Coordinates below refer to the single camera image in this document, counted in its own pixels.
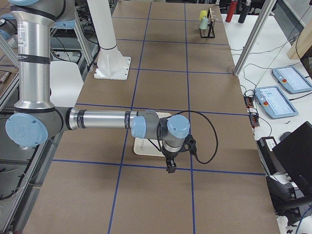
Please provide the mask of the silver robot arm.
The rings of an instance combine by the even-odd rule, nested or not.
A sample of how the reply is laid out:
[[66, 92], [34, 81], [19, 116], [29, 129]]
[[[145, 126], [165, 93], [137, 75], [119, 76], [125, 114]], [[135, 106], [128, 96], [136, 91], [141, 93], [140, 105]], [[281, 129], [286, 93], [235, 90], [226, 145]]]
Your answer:
[[75, 23], [72, 0], [13, 0], [17, 21], [19, 100], [7, 120], [7, 135], [16, 144], [36, 147], [60, 132], [85, 128], [124, 128], [133, 137], [154, 139], [166, 159], [166, 170], [176, 170], [175, 157], [190, 151], [194, 139], [182, 114], [159, 118], [147, 111], [88, 111], [57, 107], [50, 100], [50, 30], [55, 23]]

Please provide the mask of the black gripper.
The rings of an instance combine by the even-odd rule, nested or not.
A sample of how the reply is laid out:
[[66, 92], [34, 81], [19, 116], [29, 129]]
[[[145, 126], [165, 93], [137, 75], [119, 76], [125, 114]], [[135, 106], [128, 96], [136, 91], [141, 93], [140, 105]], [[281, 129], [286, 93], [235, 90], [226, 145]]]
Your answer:
[[171, 152], [168, 151], [164, 146], [162, 146], [162, 154], [166, 159], [166, 171], [170, 173], [174, 173], [176, 171], [176, 164], [174, 162], [174, 158], [178, 156], [179, 152]]

